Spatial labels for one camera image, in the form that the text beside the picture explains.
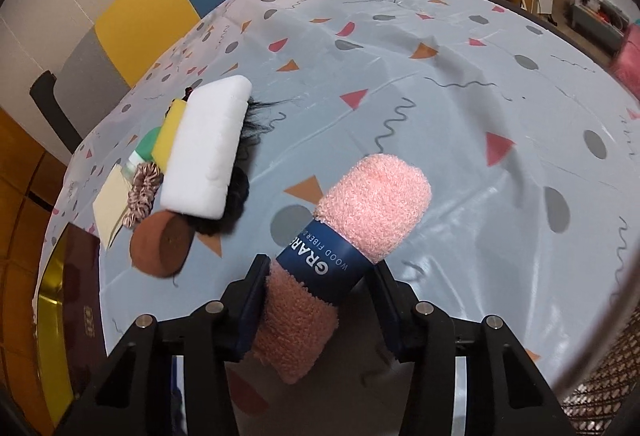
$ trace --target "yellow sponge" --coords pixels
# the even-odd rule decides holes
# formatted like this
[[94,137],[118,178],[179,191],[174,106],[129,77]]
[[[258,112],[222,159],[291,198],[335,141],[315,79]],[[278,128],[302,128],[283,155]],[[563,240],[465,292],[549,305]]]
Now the yellow sponge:
[[169,162],[169,155],[171,155],[171,148],[174,145],[175,133],[178,131],[178,125],[184,115],[184,110],[187,107],[187,103],[183,100],[176,99],[172,102],[169,112],[164,118],[164,123],[158,133],[158,140],[154,145],[151,156],[154,162],[160,168],[160,171],[166,172],[166,165]]

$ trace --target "brown scrunchie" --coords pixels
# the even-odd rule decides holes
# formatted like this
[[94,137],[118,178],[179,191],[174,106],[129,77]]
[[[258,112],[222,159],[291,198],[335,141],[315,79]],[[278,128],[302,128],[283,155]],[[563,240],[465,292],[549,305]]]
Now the brown scrunchie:
[[149,214],[154,205],[156,192],[162,183],[162,172],[152,161],[139,164],[133,175],[127,206],[129,210],[122,219],[122,225],[132,229]]

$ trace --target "black chair leg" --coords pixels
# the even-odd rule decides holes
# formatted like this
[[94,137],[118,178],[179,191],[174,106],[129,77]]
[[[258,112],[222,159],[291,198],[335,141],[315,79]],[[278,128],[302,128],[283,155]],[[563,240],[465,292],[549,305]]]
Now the black chair leg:
[[56,76],[47,70],[33,83],[29,95],[65,147],[73,153],[82,142],[82,137],[56,101],[53,95],[55,83]]

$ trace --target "white sponge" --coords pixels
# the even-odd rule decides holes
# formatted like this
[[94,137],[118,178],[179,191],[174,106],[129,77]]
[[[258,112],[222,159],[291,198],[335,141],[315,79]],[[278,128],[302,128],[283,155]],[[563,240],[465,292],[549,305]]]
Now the white sponge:
[[211,220],[222,217],[251,90],[242,75],[193,90],[164,173],[163,208]]

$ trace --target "brown round sponge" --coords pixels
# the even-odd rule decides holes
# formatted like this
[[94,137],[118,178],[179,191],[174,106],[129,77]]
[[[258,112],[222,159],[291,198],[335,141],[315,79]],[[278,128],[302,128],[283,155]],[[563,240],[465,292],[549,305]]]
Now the brown round sponge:
[[193,229],[183,216],[156,212],[133,232],[129,244],[131,262],[140,272],[170,277],[182,268],[192,241]]

